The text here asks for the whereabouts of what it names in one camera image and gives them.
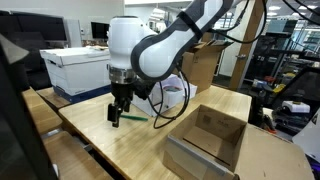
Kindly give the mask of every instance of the cardboard box stack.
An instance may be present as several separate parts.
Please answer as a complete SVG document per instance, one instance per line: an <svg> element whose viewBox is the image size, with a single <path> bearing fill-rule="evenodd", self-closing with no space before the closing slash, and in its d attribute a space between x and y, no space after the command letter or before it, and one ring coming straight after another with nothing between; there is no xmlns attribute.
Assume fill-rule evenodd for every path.
<svg viewBox="0 0 320 180"><path fill-rule="evenodd" d="M220 54L231 44L211 39L212 34L205 33L201 43L195 44L183 54L182 71L190 83L198 86L197 93L211 86Z"/></svg>

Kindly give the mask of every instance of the wooden table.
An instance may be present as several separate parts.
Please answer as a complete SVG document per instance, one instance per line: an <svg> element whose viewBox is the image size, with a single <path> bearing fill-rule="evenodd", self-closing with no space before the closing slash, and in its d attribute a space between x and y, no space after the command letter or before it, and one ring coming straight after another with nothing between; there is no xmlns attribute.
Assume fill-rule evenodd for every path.
<svg viewBox="0 0 320 180"><path fill-rule="evenodd" d="M56 94L53 91L52 87L38 90L37 93L46 101L48 101L55 108L55 110L61 109L71 104L69 101Z"/></svg>
<svg viewBox="0 0 320 180"><path fill-rule="evenodd" d="M193 98L186 112L170 125L153 129L154 118L131 106L130 115L148 117L148 122L121 119L113 128L107 121L107 107L114 101L109 93L59 110L78 133L86 139L125 178L179 179L162 164L167 134L200 104L247 121L251 97L218 87L210 87ZM175 115L182 104L166 112Z"/></svg>
<svg viewBox="0 0 320 180"><path fill-rule="evenodd" d="M60 180L112 179L67 132L59 132L43 141L51 162L58 165Z"/></svg>
<svg viewBox="0 0 320 180"><path fill-rule="evenodd" d="M39 134L46 134L61 126L61 118L32 88L24 91L22 95Z"/></svg>

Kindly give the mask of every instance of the open cardboard box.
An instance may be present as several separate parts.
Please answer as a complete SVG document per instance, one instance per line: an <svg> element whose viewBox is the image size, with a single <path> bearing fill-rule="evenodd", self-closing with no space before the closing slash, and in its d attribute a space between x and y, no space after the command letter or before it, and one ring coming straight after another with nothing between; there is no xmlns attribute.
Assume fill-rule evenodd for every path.
<svg viewBox="0 0 320 180"><path fill-rule="evenodd" d="M183 179L313 179L298 146L203 105L170 132L163 164Z"/></svg>

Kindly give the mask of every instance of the wire bundle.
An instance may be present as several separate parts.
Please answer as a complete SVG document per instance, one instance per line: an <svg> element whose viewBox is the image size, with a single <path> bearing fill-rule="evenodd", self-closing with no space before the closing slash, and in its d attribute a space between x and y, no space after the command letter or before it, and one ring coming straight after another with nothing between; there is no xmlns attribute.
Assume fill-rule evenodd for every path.
<svg viewBox="0 0 320 180"><path fill-rule="evenodd" d="M189 103L189 100L190 100L190 84L189 84L189 81L188 81L186 75L182 72L181 68L179 66L177 66L176 68L178 69L178 71L180 73L180 79L181 79L182 84L184 86L184 93L185 93L184 104L183 104L180 112L177 115L172 116L172 117L167 117L167 116L162 115L161 114L161 110L162 110L162 106L163 106L163 88L162 88L161 82L159 82L160 90L161 90L161 102L160 102L159 111L157 111L154 108L154 105L152 104L152 101L151 101L150 97L148 96L148 101L150 103L150 106L151 106L152 110L157 114L156 119L154 120L154 123L153 123L153 128L154 129L160 129L160 128L165 127L166 125L172 123L179 116L181 116L185 112L187 107L188 107L188 103ZM187 82L187 87L185 87L185 85L184 85L184 79ZM158 122L159 117L161 117L163 119L167 119L168 121L166 123L164 123L164 124L161 124L161 125L157 126L157 122Z"/></svg>

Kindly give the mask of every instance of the ceiling light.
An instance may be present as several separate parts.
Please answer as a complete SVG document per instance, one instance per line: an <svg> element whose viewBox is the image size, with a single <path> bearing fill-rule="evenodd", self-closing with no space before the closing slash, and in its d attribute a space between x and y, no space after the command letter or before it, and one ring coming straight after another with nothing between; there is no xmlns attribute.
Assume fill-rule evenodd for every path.
<svg viewBox="0 0 320 180"><path fill-rule="evenodd" d="M150 17L149 19L151 19L151 20L156 20L156 21L160 21L160 20L161 20L161 19L155 18L155 17Z"/></svg>
<svg viewBox="0 0 320 180"><path fill-rule="evenodd" d="M279 10L279 9L281 9L281 7L279 7L279 6L270 6L269 7L269 10L271 10L271 11Z"/></svg>
<svg viewBox="0 0 320 180"><path fill-rule="evenodd" d="M165 11L162 9L158 9L158 8L154 8L153 13L157 13L157 14L164 14Z"/></svg>
<svg viewBox="0 0 320 180"><path fill-rule="evenodd" d="M268 12L267 15L268 15L268 16L275 16L275 15L277 15L277 13L275 13L275 12Z"/></svg>
<svg viewBox="0 0 320 180"><path fill-rule="evenodd" d="M318 6L313 6L313 5L309 5L308 6L308 8L310 8L310 9L315 9L315 8L317 8ZM300 6L298 9L302 9L302 10L305 10L305 9L307 9L306 7L304 7L304 6Z"/></svg>
<svg viewBox="0 0 320 180"><path fill-rule="evenodd" d="M315 8L317 8L318 6L312 6L312 5L310 5L310 6L308 6L308 8L310 8L310 9L315 9Z"/></svg>
<svg viewBox="0 0 320 180"><path fill-rule="evenodd" d="M307 8L306 8L306 7L304 7L304 6L300 6L298 9L305 10L305 9L307 9Z"/></svg>
<svg viewBox="0 0 320 180"><path fill-rule="evenodd" d="M292 16L300 16L298 13L292 13Z"/></svg>

